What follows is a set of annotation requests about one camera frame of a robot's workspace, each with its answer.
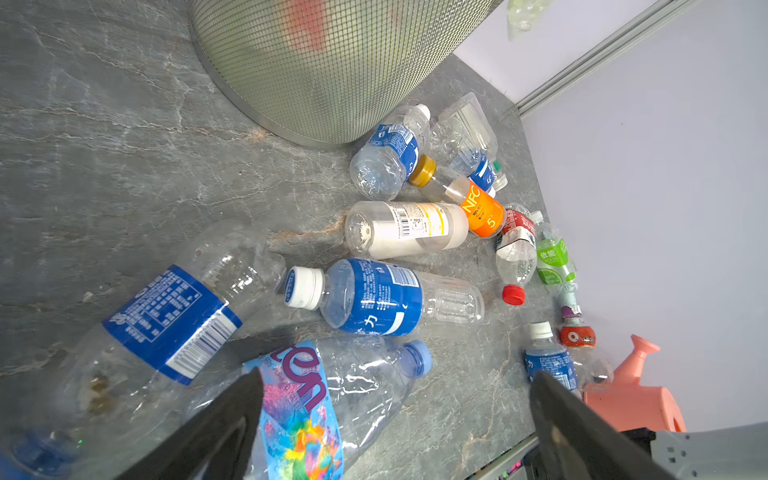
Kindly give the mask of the pink watering can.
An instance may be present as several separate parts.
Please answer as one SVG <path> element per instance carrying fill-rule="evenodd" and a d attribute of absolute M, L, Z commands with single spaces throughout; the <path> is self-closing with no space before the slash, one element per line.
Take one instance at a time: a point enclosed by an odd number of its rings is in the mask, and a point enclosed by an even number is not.
<path fill-rule="evenodd" d="M 661 386 L 640 384 L 644 363 L 660 347 L 638 335 L 632 335 L 633 351 L 614 370 L 614 378 L 587 385 L 585 404 L 616 431 L 647 428 L 657 432 L 686 432 L 681 410 L 670 391 Z"/>

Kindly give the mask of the colourful label clear bottle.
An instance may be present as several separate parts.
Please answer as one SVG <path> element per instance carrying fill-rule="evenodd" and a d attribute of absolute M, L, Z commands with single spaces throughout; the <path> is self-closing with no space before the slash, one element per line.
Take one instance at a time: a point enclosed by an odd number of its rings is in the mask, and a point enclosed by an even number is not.
<path fill-rule="evenodd" d="M 235 380 L 259 373 L 262 412 L 248 479 L 340 479 L 428 374 L 421 340 L 352 335 L 302 341 L 239 365 L 191 398 L 191 419 Z"/>

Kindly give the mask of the green label bottle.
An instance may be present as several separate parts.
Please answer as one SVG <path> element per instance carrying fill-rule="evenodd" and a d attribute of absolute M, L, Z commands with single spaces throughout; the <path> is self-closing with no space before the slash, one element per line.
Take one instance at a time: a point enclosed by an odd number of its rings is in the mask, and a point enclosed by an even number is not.
<path fill-rule="evenodd" d="M 529 218 L 535 225 L 537 270 L 542 282 L 556 293 L 574 293 L 578 288 L 577 270 L 564 237 L 541 211 L 533 211 Z"/>

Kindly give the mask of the white label milky bottle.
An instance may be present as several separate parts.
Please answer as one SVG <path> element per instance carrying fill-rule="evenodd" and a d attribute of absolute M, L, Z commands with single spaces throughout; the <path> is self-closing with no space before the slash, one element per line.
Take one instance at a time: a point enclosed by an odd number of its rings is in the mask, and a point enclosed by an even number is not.
<path fill-rule="evenodd" d="M 360 201 L 344 224 L 350 252 L 372 260 L 454 249 L 468 233 L 464 211 L 447 203 Z"/>

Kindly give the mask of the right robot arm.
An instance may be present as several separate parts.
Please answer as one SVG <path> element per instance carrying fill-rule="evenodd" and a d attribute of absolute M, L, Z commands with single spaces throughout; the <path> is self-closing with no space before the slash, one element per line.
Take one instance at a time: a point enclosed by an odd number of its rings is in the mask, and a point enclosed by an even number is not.
<path fill-rule="evenodd" d="M 635 432 L 635 442 L 676 479 L 765 479 L 765 422 L 706 432 Z"/>

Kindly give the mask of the orange label juice bottle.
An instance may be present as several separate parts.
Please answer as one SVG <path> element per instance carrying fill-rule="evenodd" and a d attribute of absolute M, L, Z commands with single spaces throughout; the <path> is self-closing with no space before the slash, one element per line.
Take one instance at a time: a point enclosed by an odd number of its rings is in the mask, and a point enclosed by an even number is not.
<path fill-rule="evenodd" d="M 408 182 L 433 202 L 457 205 L 467 217 L 469 230 L 481 238 L 496 236 L 502 229 L 505 208 L 470 178 L 439 166 L 427 155 L 421 155 Z"/>

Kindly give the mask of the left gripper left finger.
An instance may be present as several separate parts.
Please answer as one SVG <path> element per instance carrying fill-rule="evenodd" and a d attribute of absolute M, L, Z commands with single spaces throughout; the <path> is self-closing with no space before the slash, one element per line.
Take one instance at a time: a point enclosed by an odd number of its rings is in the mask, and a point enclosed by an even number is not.
<path fill-rule="evenodd" d="M 240 376 L 121 479 L 242 479 L 258 431 L 264 384 Z"/>

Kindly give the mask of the blue label bottle near bin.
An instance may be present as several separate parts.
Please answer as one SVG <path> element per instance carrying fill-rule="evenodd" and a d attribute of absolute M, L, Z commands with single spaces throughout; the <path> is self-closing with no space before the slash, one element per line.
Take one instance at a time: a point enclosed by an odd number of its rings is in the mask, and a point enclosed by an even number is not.
<path fill-rule="evenodd" d="M 414 173 L 429 147 L 431 111 L 424 104 L 405 105 L 387 115 L 354 155 L 350 177 L 367 199 L 390 201 Z"/>

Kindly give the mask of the red label bottle red cap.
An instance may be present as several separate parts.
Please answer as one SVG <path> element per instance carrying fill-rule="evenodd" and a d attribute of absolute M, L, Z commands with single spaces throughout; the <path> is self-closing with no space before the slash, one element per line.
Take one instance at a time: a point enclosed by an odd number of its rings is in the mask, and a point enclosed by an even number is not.
<path fill-rule="evenodd" d="M 507 205 L 505 213 L 496 241 L 496 267 L 503 283 L 502 300 L 521 306 L 526 300 L 525 287 L 537 266 L 535 224 L 530 212 L 520 204 Z"/>

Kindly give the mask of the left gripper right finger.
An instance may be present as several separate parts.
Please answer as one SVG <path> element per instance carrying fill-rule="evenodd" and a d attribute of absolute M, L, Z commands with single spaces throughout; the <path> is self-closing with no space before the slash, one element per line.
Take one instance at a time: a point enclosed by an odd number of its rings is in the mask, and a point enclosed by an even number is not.
<path fill-rule="evenodd" d="M 672 477 L 546 372 L 533 377 L 530 409 L 550 479 Z"/>

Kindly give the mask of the blue label bottle white cap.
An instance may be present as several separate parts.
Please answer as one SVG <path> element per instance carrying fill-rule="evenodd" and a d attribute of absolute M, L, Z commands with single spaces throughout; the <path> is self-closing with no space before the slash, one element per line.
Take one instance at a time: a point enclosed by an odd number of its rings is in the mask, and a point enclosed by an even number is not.
<path fill-rule="evenodd" d="M 361 258 L 327 270 L 292 267 L 284 303 L 318 310 L 332 328 L 359 335 L 463 332 L 485 317 L 482 294 L 468 281 Z"/>

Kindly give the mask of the blue label bottle right front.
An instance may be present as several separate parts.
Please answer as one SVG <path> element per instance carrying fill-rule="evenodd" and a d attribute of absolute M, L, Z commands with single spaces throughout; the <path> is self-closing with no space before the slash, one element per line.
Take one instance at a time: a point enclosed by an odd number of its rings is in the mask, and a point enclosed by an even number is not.
<path fill-rule="evenodd" d="M 566 347 L 555 339 L 550 323 L 530 323 L 527 330 L 530 344 L 524 350 L 524 361 L 529 380 L 533 381 L 539 372 L 548 373 L 581 399 L 573 358 Z"/>

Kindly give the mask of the blue label bottle far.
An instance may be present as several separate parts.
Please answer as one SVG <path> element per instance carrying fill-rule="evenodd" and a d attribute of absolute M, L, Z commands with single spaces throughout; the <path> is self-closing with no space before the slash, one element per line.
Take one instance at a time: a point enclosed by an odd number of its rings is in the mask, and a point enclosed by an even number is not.
<path fill-rule="evenodd" d="M 492 198 L 494 171 L 487 155 L 466 138 L 463 130 L 437 122 L 432 130 L 429 152 L 441 166 L 468 177 Z"/>

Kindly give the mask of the green mesh trash bin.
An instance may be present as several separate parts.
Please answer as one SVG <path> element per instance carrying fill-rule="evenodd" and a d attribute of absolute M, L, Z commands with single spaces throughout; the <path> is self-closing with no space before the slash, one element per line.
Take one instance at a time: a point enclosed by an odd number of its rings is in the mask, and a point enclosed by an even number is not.
<path fill-rule="evenodd" d="M 355 142 L 497 7 L 496 1 L 190 1 L 195 50 L 220 91 L 312 148 Z"/>

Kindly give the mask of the crushed blue label bottle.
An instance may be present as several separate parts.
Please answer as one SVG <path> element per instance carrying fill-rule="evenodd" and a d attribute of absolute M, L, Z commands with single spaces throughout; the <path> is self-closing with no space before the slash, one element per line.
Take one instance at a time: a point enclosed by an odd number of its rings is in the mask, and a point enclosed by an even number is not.
<path fill-rule="evenodd" d="M 187 387 L 286 271 L 256 227 L 216 223 L 93 327 L 1 441 L 5 479 L 107 479 L 157 445 Z"/>

